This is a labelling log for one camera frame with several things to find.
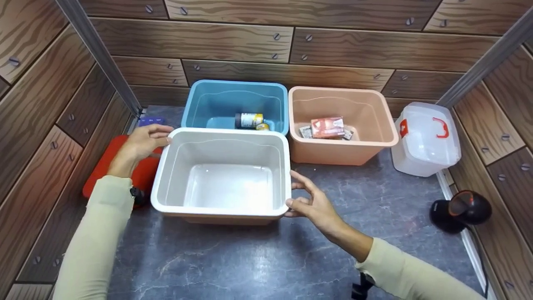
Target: table surface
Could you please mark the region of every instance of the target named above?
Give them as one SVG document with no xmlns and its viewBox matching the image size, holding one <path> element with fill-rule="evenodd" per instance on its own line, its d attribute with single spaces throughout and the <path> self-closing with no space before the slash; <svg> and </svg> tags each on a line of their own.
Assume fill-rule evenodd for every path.
<svg viewBox="0 0 533 300">
<path fill-rule="evenodd" d="M 148 108 L 179 126 L 183 108 Z M 397 172 L 384 149 L 361 167 L 295 164 L 355 228 L 382 238 L 481 291 L 459 235 L 429 220 L 436 176 Z M 305 195 L 297 191 L 294 197 Z M 269 226 L 188 224 L 135 210 L 119 244 L 109 299 L 350 299 L 355 260 L 304 218 Z M 371 299 L 394 299 L 374 287 Z"/>
</svg>

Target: blue object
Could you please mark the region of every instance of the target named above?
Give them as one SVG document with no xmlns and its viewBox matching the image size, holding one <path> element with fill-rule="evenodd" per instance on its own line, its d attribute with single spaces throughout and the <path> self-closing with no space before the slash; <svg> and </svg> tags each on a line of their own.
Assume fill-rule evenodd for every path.
<svg viewBox="0 0 533 300">
<path fill-rule="evenodd" d="M 165 119 L 160 118 L 160 117 L 142 117 L 139 120 L 139 127 L 150 125 L 150 124 L 164 125 L 164 123 L 165 123 Z"/>
<path fill-rule="evenodd" d="M 235 114 L 263 114 L 271 131 L 289 132 L 287 89 L 279 83 L 199 80 L 183 112 L 181 127 L 235 129 Z"/>
</svg>

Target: storage bin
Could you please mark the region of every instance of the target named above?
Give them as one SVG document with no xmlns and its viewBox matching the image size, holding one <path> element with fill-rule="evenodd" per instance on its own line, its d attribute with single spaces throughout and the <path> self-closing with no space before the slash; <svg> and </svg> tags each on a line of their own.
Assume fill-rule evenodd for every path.
<svg viewBox="0 0 533 300">
<path fill-rule="evenodd" d="M 400 142 L 392 147 L 396 170 L 428 177 L 461 159 L 461 147 L 450 111 L 442 106 L 413 102 L 396 120 Z"/>
<path fill-rule="evenodd" d="M 235 129 L 235 114 L 260 113 L 271 131 L 289 131 L 287 89 L 279 83 L 199 80 L 183 112 L 181 127 Z"/>
<path fill-rule="evenodd" d="M 273 131 L 178 128 L 163 149 L 154 208 L 191 223 L 265 225 L 291 196 L 289 146 Z"/>
<path fill-rule="evenodd" d="M 351 140 L 310 139 L 299 128 L 312 119 L 342 116 Z M 362 165 L 398 142 L 389 107 L 374 90 L 311 88 L 289 91 L 290 158 L 298 163 Z"/>
</svg>

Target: long sleeve shirt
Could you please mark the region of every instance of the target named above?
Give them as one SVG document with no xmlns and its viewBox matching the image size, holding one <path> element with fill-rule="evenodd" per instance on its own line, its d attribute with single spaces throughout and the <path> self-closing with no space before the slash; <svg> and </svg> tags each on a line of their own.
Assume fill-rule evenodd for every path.
<svg viewBox="0 0 533 300">
<path fill-rule="evenodd" d="M 133 209 L 131 184 L 114 176 L 96 183 L 61 265 L 54 300 L 107 298 L 117 245 Z M 356 268 L 402 299 L 483 299 L 447 273 L 378 238 Z"/>
</svg>

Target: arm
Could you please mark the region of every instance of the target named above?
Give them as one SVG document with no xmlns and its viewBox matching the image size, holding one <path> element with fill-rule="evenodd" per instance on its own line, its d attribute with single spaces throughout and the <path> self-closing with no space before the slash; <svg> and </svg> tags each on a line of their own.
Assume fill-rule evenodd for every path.
<svg viewBox="0 0 533 300">
<path fill-rule="evenodd" d="M 294 171 L 291 175 L 299 181 L 293 188 L 305 189 L 311 199 L 288 199 L 292 210 L 285 216 L 309 218 L 327 239 L 357 260 L 356 268 L 370 275 L 377 287 L 402 299 L 483 299 L 438 268 L 352 228 L 310 179 Z"/>
<path fill-rule="evenodd" d="M 166 146 L 172 127 L 149 125 L 130 135 L 98 180 L 65 253 L 54 299 L 106 299 L 115 251 L 133 209 L 130 179 L 137 163 Z"/>
</svg>

